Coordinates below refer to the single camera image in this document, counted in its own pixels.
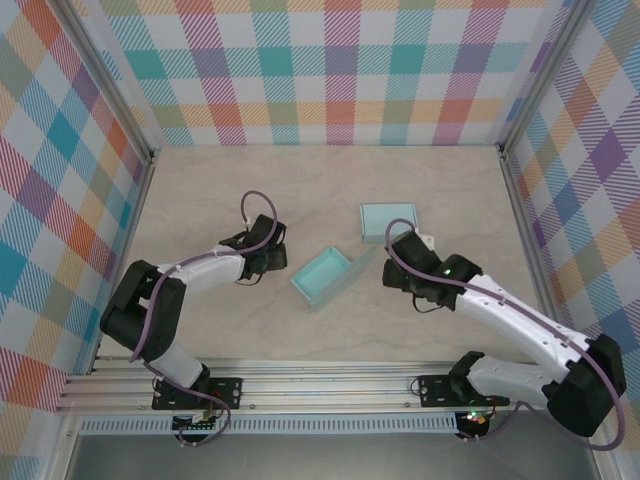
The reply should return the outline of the aluminium left side rail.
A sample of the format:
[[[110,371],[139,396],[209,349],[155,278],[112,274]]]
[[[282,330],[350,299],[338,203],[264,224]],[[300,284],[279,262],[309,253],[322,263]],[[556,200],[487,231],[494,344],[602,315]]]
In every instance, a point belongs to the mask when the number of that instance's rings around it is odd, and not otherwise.
[[[116,263],[116,270],[114,272],[114,276],[110,285],[110,290],[108,295],[106,296],[106,303],[103,306],[101,312],[104,312],[104,309],[109,303],[111,297],[114,295],[117,289],[117,286],[119,284],[119,281],[124,275],[124,272],[126,270],[128,256],[129,256],[129,253],[133,244],[133,240],[136,234],[136,230],[138,228],[139,221],[145,206],[145,202],[148,196],[151,182],[153,180],[153,177],[156,171],[157,162],[158,162],[160,153],[161,153],[160,150],[153,151],[152,155],[146,160],[145,167],[143,169],[143,176],[140,184],[139,193],[136,198],[136,203],[134,205],[134,208],[132,210],[132,213],[128,222],[126,236],[124,237],[123,249],[120,256],[118,257],[118,261]],[[82,368],[83,375],[88,375],[91,373],[98,350],[100,348],[102,338],[103,338],[103,334],[101,333],[101,330],[97,328],[89,344],[90,350],[89,350],[87,359],[83,364],[83,368]]]

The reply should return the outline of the aluminium right side rail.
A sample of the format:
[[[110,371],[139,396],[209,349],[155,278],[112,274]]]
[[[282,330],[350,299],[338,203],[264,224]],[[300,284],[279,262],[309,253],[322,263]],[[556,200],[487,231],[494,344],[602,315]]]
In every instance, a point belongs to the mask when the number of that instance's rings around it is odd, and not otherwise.
[[[529,221],[513,168],[509,162],[508,155],[504,153],[500,145],[496,147],[496,154],[511,209],[515,217],[515,223],[535,293],[536,305],[542,314],[552,320],[557,320],[560,316],[560,309],[555,299],[551,283],[547,278],[537,238],[532,224]]]

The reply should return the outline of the light blue cardboard box base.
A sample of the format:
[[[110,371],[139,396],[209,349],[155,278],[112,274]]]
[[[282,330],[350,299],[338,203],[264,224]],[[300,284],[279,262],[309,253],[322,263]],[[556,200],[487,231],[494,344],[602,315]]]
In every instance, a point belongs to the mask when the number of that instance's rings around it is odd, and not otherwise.
[[[376,254],[376,247],[369,248],[351,261],[336,247],[329,247],[300,269],[291,284],[310,310],[319,312],[363,275]]]

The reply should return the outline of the grey metal shelf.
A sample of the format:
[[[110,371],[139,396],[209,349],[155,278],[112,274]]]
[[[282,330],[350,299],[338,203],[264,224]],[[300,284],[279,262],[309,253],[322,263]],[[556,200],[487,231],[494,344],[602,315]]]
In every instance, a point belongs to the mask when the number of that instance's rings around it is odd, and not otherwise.
[[[592,456],[540,427],[485,444],[451,435],[83,436],[65,480],[601,480]]]

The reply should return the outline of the aluminium corner post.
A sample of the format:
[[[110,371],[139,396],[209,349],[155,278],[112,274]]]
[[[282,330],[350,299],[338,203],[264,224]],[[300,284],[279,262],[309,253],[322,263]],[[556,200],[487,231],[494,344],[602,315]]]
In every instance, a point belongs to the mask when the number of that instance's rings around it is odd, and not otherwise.
[[[78,51],[98,89],[104,94],[116,118],[121,122],[122,128],[128,139],[132,141],[134,149],[142,156],[146,165],[154,165],[157,149],[145,139],[142,129],[139,127],[99,49],[95,46],[71,1],[46,0],[46,2]]]
[[[489,134],[499,158],[506,158],[524,134],[597,2],[548,0],[505,97],[497,126]]]

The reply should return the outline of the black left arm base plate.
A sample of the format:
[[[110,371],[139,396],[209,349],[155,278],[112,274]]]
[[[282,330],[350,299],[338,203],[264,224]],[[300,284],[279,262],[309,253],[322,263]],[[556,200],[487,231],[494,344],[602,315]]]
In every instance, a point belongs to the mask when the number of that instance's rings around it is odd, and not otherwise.
[[[152,386],[154,394],[151,408],[153,410],[204,410],[211,406],[210,400],[188,394],[170,385],[166,380],[154,380]],[[210,377],[197,381],[191,389],[222,400],[231,410],[236,410],[240,407],[242,387],[241,378]]]

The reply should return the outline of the right circuit board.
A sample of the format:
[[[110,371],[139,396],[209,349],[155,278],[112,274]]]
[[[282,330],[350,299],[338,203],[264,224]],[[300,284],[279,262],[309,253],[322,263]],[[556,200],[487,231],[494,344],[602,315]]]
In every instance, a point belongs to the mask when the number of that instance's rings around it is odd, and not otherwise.
[[[492,413],[490,411],[470,410],[456,414],[456,421],[460,429],[475,428],[490,421]]]

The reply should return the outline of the left circuit board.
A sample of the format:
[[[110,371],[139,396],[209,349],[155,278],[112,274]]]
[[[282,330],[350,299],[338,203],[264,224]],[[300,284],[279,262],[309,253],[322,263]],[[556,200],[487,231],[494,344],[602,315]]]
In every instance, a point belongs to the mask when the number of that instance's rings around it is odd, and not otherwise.
[[[216,430],[218,418],[216,415],[196,414],[176,415],[172,417],[171,429],[174,432],[202,432],[209,434]]]

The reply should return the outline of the aluminium left corner post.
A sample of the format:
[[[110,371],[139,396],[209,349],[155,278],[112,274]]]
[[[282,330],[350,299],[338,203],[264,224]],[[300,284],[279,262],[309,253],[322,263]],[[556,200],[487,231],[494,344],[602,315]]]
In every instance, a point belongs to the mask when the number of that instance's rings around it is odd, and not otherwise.
[[[154,165],[157,149],[145,139],[142,129],[139,127],[99,49],[95,46],[71,1],[46,0],[46,2],[78,51],[98,89],[104,94],[116,118],[121,122],[122,128],[128,139],[132,141],[134,149],[142,156],[146,165]]]

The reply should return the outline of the aluminium right corner post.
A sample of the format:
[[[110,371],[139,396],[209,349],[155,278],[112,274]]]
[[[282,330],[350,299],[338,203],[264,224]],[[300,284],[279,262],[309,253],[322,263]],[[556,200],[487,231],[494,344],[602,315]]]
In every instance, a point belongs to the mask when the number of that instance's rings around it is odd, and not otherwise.
[[[499,158],[506,158],[524,134],[597,2],[548,0],[505,97],[497,126],[489,134]]]

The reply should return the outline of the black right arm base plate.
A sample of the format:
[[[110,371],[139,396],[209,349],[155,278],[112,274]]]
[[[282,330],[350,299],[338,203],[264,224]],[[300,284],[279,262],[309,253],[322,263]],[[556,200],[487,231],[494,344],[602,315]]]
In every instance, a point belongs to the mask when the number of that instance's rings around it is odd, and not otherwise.
[[[421,375],[415,378],[411,387],[420,398],[423,408],[435,407],[506,407],[510,400],[506,397],[483,396],[471,393],[461,399],[450,387],[447,375]]]

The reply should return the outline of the teal paper box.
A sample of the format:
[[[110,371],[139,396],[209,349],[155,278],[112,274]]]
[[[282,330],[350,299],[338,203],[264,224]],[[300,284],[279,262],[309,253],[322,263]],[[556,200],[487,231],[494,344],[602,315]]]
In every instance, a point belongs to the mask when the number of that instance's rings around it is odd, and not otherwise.
[[[416,207],[413,203],[373,203],[360,205],[362,242],[384,244],[388,224],[404,219],[418,226]]]

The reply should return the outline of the circuit board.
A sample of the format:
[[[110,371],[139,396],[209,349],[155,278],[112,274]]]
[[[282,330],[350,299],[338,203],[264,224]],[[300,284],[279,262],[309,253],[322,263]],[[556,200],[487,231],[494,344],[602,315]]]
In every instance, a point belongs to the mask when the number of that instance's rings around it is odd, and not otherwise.
[[[456,421],[460,429],[475,428],[490,421],[492,413],[490,411],[470,410],[456,414]]]
[[[196,414],[176,415],[172,417],[171,429],[174,432],[202,432],[209,434],[216,430],[218,418],[216,415]]]

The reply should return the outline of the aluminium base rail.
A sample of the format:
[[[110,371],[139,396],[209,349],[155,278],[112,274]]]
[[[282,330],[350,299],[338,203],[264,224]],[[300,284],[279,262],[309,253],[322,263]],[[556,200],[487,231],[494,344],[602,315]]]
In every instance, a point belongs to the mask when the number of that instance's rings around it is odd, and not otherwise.
[[[411,389],[421,375],[447,375],[446,362],[314,362],[209,359],[211,377],[241,378],[246,414],[490,411],[506,407],[423,408]],[[56,411],[66,415],[194,414],[205,410],[153,410],[152,383],[160,380],[123,357],[98,358],[90,374],[70,377]]]

